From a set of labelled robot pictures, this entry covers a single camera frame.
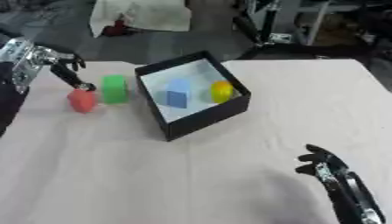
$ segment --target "yellow ball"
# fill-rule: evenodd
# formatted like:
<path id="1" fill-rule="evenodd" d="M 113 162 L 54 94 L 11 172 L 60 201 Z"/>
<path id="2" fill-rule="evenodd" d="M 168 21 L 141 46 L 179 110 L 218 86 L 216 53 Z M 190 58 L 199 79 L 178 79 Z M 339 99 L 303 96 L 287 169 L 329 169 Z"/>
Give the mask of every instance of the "yellow ball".
<path id="1" fill-rule="evenodd" d="M 234 89 L 230 82 L 226 80 L 216 81 L 211 86 L 211 96 L 213 98 L 213 102 L 223 103 L 230 100 L 233 95 L 233 91 Z"/>

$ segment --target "red cube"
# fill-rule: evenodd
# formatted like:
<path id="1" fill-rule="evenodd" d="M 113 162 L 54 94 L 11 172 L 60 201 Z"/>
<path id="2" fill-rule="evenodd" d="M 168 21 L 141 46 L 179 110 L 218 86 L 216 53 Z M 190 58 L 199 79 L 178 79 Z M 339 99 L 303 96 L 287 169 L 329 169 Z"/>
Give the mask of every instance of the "red cube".
<path id="1" fill-rule="evenodd" d="M 83 114 L 91 112 L 96 105 L 95 92 L 75 89 L 67 98 L 73 109 Z"/>

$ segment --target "mechanical hand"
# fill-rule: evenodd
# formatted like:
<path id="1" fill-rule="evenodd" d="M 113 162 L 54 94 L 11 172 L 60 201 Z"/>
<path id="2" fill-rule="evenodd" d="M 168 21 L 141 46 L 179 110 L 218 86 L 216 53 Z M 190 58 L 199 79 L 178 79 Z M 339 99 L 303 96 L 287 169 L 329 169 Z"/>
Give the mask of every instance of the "mechanical hand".
<path id="1" fill-rule="evenodd" d="M 311 154 L 298 159 L 310 163 L 298 167 L 296 172 L 316 177 L 323 184 L 341 224 L 385 223 L 372 194 L 347 164 L 318 146 L 308 144 L 306 149 Z"/>

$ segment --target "open box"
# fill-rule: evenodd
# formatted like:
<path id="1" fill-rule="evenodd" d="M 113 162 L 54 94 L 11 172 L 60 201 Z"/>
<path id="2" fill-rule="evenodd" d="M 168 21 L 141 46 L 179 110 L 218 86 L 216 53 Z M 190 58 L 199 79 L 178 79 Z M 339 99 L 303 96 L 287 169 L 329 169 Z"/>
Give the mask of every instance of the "open box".
<path id="1" fill-rule="evenodd" d="M 187 79 L 191 93 L 187 108 L 166 104 L 165 90 L 172 79 Z M 248 109 L 251 93 L 209 52 L 196 52 L 136 69 L 137 85 L 146 96 L 167 141 L 182 137 Z M 222 104 L 211 99 L 216 81 L 229 81 L 233 97 Z"/>

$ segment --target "red object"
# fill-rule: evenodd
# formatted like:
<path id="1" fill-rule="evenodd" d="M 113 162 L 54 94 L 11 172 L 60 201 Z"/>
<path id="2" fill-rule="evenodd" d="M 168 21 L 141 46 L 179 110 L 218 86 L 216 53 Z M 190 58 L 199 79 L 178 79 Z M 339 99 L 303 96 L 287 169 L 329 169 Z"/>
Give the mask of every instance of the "red object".
<path id="1" fill-rule="evenodd" d="M 86 114 L 96 105 L 95 93 L 75 89 L 68 95 L 68 100 L 76 112 Z"/>
<path id="2" fill-rule="evenodd" d="M 103 35 L 108 37 L 132 35 L 134 33 L 134 31 L 130 30 L 129 27 L 125 25 L 122 19 L 117 19 L 113 26 L 106 26 L 102 32 Z"/>

